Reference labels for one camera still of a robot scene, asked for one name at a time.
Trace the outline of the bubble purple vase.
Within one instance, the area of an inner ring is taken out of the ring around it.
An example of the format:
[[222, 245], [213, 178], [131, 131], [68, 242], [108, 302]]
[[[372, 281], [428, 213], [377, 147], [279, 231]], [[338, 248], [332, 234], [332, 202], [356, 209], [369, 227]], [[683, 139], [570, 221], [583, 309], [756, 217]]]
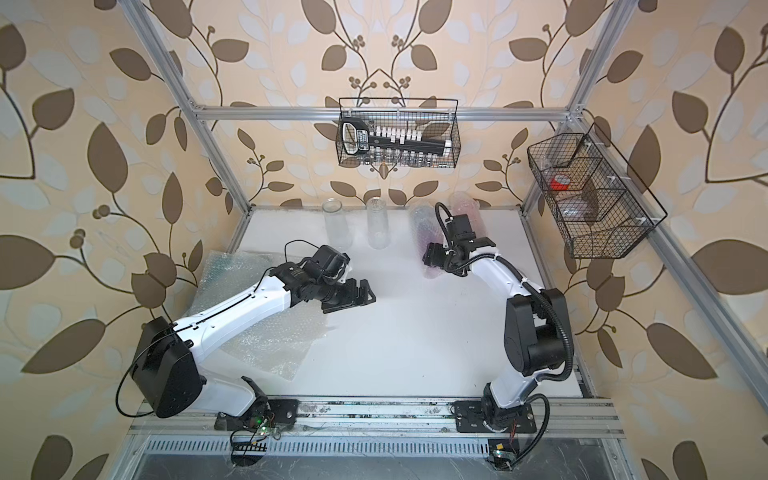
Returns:
[[438, 225], [434, 206], [426, 200], [414, 203], [408, 208], [408, 219], [423, 276], [426, 279], [435, 279], [442, 275], [443, 271], [438, 267], [425, 265], [423, 260], [431, 243], [444, 243], [444, 235]]

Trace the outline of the clear ribbed glass vase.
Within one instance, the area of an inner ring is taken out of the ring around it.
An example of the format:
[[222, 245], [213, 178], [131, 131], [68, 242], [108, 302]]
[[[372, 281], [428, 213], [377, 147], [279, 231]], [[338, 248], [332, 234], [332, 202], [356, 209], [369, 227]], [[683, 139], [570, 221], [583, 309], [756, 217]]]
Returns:
[[339, 199], [329, 198], [321, 205], [328, 243], [340, 252], [346, 251], [353, 243], [343, 204]]

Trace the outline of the bubble clear vase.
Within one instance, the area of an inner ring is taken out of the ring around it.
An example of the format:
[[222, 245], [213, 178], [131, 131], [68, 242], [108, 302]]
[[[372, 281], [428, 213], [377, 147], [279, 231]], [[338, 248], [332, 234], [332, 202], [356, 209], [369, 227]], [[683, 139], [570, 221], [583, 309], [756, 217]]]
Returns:
[[384, 249], [391, 241], [388, 207], [381, 197], [366, 202], [368, 242], [374, 249]]

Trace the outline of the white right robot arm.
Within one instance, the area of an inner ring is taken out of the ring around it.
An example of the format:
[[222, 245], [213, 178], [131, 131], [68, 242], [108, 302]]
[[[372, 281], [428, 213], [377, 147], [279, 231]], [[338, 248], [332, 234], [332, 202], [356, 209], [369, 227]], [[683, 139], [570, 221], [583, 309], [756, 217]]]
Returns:
[[496, 244], [476, 235], [466, 214], [439, 203], [436, 221], [444, 241], [426, 247], [423, 262], [457, 277], [474, 275], [505, 301], [503, 347], [509, 365], [486, 384], [480, 400], [485, 426], [505, 431], [524, 415], [545, 381], [567, 380], [575, 346], [564, 294], [546, 289], [504, 258]]

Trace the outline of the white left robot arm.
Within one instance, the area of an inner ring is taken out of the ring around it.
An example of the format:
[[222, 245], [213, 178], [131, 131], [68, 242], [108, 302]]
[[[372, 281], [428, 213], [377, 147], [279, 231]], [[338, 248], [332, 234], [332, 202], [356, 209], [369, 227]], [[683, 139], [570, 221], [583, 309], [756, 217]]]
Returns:
[[376, 296], [365, 279], [347, 275], [350, 258], [329, 245], [300, 262], [268, 268], [252, 286], [218, 304], [171, 322], [156, 317], [142, 330], [123, 378], [132, 380], [152, 415], [188, 409], [241, 417], [267, 397], [249, 377], [229, 380], [203, 368], [206, 358], [257, 323], [310, 301], [325, 314], [367, 306]]

